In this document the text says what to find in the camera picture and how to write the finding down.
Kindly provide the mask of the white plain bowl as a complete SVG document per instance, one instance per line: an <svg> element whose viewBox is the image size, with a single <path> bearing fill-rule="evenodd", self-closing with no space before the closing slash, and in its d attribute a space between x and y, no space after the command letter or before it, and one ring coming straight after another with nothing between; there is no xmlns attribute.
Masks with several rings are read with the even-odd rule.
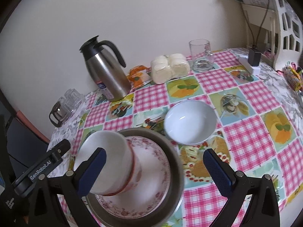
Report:
<svg viewBox="0 0 303 227"><path fill-rule="evenodd" d="M92 133L80 147L74 169L88 161L97 149L101 149L101 152L88 169L90 174L97 175L90 193L112 196L123 192L131 181L136 166L135 153L126 137L114 131Z"/></svg>

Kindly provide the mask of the white floral plate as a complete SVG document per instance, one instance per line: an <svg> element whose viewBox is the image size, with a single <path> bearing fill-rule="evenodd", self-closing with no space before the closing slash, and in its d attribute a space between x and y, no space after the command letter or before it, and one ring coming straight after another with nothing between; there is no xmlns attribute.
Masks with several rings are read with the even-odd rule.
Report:
<svg viewBox="0 0 303 227"><path fill-rule="evenodd" d="M95 197L106 212L133 220L153 212L163 202L169 188L170 169L167 156L154 141L142 136L131 136L126 140L142 166L138 185L122 194Z"/></svg>

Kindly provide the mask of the checkered picture tablecloth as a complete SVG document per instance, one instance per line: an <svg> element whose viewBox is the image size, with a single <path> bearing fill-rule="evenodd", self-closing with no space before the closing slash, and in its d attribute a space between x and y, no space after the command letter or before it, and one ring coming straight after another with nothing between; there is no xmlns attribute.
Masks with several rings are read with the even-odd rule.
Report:
<svg viewBox="0 0 303 227"><path fill-rule="evenodd" d="M302 210L302 108L285 79L265 63L249 76L238 58L245 49L215 53L215 66L185 79L132 91L111 104L99 91L86 95L81 112L54 130L50 145L62 139L71 150L52 172L61 176L71 168L84 139L94 131L145 127L163 133L163 114L183 100L212 105L218 115L215 135L198 149L219 148L219 154L249 176L270 174L280 208L282 226L291 226Z"/></svg>

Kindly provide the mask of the pale blue bowl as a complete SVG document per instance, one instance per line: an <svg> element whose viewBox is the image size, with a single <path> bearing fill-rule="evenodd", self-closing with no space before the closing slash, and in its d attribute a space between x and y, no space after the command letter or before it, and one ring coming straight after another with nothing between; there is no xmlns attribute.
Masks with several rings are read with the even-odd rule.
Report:
<svg viewBox="0 0 303 227"><path fill-rule="evenodd" d="M199 100L185 100L174 105L164 119L165 133L182 145L198 145L215 131L215 110Z"/></svg>

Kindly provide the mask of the glass cups with black holder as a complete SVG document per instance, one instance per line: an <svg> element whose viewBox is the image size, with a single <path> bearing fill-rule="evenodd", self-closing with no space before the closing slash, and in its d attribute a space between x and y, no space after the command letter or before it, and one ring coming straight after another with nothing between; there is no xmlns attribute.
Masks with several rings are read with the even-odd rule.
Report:
<svg viewBox="0 0 303 227"><path fill-rule="evenodd" d="M85 97L76 89L68 89L64 96L60 97L49 113L50 122L57 128L61 127L72 117L84 103Z"/></svg>

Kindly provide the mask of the orange snack packet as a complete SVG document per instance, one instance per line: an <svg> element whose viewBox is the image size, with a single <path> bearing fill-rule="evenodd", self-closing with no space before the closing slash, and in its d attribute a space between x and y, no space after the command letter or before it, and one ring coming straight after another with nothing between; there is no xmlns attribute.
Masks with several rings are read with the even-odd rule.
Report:
<svg viewBox="0 0 303 227"><path fill-rule="evenodd" d="M151 69L144 65L136 66L129 70L127 79L131 83L133 89L141 88L152 81Z"/></svg>

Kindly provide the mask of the steel thermos jug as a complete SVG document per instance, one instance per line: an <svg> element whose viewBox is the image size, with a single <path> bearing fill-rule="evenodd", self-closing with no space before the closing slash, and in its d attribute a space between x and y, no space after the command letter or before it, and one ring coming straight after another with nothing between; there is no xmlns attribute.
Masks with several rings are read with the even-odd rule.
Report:
<svg viewBox="0 0 303 227"><path fill-rule="evenodd" d="M94 36L83 43L80 52L90 77L109 101L119 101L131 91L131 83L122 70L126 63L114 43L98 42L98 36Z"/></svg>

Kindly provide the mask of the clear glass mug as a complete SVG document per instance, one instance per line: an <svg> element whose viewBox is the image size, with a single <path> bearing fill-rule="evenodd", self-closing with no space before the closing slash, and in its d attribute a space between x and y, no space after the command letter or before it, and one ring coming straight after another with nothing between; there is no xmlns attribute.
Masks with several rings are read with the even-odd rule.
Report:
<svg viewBox="0 0 303 227"><path fill-rule="evenodd" d="M195 72L204 72L213 68L214 56L209 40L203 38L191 40L189 47L192 57L192 69Z"/></svg>

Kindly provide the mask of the black power adapter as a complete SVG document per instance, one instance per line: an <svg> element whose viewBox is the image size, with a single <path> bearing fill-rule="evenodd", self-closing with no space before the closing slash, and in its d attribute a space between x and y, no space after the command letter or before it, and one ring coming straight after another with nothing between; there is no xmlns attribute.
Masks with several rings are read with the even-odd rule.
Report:
<svg viewBox="0 0 303 227"><path fill-rule="evenodd" d="M259 66L260 60L261 60L261 52L256 47L250 48L248 63L252 67L257 67L257 66Z"/></svg>

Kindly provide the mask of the colourful candy packet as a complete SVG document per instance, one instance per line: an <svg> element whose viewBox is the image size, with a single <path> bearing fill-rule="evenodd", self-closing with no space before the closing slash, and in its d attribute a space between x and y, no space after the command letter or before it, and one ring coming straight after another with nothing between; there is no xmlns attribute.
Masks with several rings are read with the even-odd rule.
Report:
<svg viewBox="0 0 303 227"><path fill-rule="evenodd" d="M294 91L302 88L302 80L299 74L290 66L286 66L283 72L284 78Z"/></svg>

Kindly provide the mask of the pack of white buns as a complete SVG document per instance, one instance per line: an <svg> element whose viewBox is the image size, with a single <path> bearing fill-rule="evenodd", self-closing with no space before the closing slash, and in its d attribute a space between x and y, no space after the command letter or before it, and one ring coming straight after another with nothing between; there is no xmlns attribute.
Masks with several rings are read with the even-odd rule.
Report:
<svg viewBox="0 0 303 227"><path fill-rule="evenodd" d="M188 76L190 70L186 57L181 53L161 55L151 61L151 78L155 84Z"/></svg>

